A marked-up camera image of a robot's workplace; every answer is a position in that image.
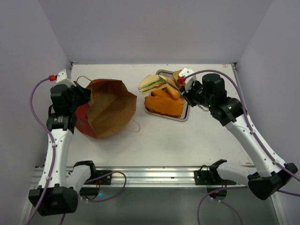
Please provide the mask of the golden oval bread roll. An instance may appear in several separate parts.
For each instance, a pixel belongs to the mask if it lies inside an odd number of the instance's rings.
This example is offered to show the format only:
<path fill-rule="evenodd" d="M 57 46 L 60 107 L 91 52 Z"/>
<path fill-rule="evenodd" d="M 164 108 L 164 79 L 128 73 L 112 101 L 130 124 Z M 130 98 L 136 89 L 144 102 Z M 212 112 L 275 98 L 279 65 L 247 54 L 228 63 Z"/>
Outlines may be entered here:
<path fill-rule="evenodd" d="M 172 99 L 178 100 L 180 98 L 180 93 L 174 88 L 174 87 L 177 88 L 174 80 L 170 77 L 167 77 L 166 80 L 171 84 L 171 85 L 168 84 L 165 87 L 166 91 L 168 92 L 168 94 L 171 96 Z"/>

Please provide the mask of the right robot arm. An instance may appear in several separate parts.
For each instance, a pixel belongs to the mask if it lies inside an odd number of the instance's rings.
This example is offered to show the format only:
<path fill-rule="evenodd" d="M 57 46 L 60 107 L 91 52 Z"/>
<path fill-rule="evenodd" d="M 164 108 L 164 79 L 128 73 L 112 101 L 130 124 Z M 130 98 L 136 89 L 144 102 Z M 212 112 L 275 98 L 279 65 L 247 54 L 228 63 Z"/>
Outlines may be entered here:
<path fill-rule="evenodd" d="M 231 180 L 245 185 L 257 198 L 265 200 L 286 185 L 298 168 L 293 163 L 286 163 L 266 143 L 250 121 L 243 100 L 227 95 L 224 76 L 215 70 L 206 70 L 201 82 L 195 73 L 182 76 L 178 79 L 185 83 L 180 89 L 181 96 L 191 107 L 206 107 L 211 116 L 238 140 L 255 168 L 221 159 L 209 166 L 207 176 L 214 184 Z"/>

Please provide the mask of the red paper bag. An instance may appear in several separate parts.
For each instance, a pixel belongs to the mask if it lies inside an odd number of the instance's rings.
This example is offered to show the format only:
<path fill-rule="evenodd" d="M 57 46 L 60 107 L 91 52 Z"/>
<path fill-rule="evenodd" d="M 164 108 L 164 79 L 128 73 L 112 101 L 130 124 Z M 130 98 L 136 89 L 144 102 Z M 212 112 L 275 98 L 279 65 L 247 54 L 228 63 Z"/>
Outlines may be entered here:
<path fill-rule="evenodd" d="M 137 96 L 121 80 L 89 80 L 90 101 L 77 108 L 75 127 L 84 135 L 102 139 L 121 131 L 136 112 Z"/>

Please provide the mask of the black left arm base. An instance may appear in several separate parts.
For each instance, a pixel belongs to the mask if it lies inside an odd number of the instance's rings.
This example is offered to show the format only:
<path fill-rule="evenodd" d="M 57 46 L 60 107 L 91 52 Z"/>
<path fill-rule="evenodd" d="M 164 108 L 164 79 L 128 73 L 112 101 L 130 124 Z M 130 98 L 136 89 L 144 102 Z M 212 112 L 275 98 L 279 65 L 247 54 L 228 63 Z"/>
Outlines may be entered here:
<path fill-rule="evenodd" d="M 80 197 L 87 200 L 95 200 L 102 194 L 100 188 L 102 186 L 111 185 L 112 171 L 111 170 L 96 170 L 90 179 L 88 179 L 80 190 Z"/>

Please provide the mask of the orange twisted bread stick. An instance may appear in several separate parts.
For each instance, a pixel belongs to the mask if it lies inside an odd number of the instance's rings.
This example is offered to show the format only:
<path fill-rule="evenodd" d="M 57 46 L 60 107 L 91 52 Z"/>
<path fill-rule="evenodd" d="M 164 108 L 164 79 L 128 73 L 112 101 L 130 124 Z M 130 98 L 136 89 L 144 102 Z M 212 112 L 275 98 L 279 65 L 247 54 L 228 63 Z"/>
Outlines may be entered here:
<path fill-rule="evenodd" d="M 181 105 L 184 105 L 184 100 L 182 98 L 173 99 L 172 96 L 167 91 L 164 91 L 164 90 L 155 90 L 155 91 L 152 91 L 151 95 L 155 96 L 155 97 L 167 98 L 167 99 L 173 100 L 175 102 L 178 102 Z"/>

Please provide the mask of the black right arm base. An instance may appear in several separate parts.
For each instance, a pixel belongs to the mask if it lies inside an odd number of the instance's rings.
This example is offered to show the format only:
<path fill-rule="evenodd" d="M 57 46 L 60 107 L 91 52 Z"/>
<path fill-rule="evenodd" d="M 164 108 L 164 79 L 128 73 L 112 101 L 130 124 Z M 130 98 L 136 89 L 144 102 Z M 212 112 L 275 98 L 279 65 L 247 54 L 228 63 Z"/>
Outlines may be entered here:
<path fill-rule="evenodd" d="M 207 192 L 214 191 L 213 194 L 210 194 L 210 197 L 223 200 L 227 196 L 227 191 L 223 190 L 218 192 L 217 189 L 225 188 L 228 185 L 236 185 L 236 182 L 220 178 L 217 174 L 216 167 L 216 165 L 202 165 L 199 169 L 194 171 L 194 180 L 196 185 L 206 186 Z"/>

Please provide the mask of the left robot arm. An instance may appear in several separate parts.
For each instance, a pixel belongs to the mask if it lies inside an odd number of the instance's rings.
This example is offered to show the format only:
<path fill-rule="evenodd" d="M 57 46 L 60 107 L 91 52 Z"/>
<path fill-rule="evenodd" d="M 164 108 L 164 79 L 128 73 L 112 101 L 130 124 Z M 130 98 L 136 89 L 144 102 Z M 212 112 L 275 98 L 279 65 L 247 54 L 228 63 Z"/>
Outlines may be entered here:
<path fill-rule="evenodd" d="M 52 105 L 43 128 L 48 133 L 48 149 L 43 174 L 29 201 L 41 216 L 74 213 L 84 183 L 92 184 L 98 173 L 92 161 L 77 162 L 67 176 L 68 150 L 77 122 L 76 110 L 90 101 L 91 91 L 77 82 L 58 83 L 50 89 Z"/>

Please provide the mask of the orange loaf bread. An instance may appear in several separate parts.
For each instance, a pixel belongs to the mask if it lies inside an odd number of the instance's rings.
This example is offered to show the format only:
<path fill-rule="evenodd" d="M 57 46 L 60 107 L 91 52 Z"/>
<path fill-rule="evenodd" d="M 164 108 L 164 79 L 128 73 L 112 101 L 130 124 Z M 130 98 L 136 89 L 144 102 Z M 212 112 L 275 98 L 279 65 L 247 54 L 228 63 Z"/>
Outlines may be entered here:
<path fill-rule="evenodd" d="M 182 99 L 173 100 L 168 97 L 146 96 L 144 104 L 152 113 L 178 118 L 182 115 L 184 101 Z"/>

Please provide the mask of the metal serving tongs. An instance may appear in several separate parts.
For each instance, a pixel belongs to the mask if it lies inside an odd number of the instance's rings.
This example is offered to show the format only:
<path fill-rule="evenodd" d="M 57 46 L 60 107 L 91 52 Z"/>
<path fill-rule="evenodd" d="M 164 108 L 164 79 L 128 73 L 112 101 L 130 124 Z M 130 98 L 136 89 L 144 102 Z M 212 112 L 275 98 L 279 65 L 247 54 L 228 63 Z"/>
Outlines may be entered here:
<path fill-rule="evenodd" d="M 165 80 L 166 83 L 168 85 L 170 85 L 172 88 L 174 88 L 175 90 L 177 90 L 178 92 L 180 91 L 177 86 L 173 85 L 172 83 L 170 83 L 168 80 Z M 197 105 L 200 109 L 202 109 L 204 112 L 208 112 L 209 110 L 208 109 L 205 109 L 204 107 L 202 107 L 201 105 Z"/>

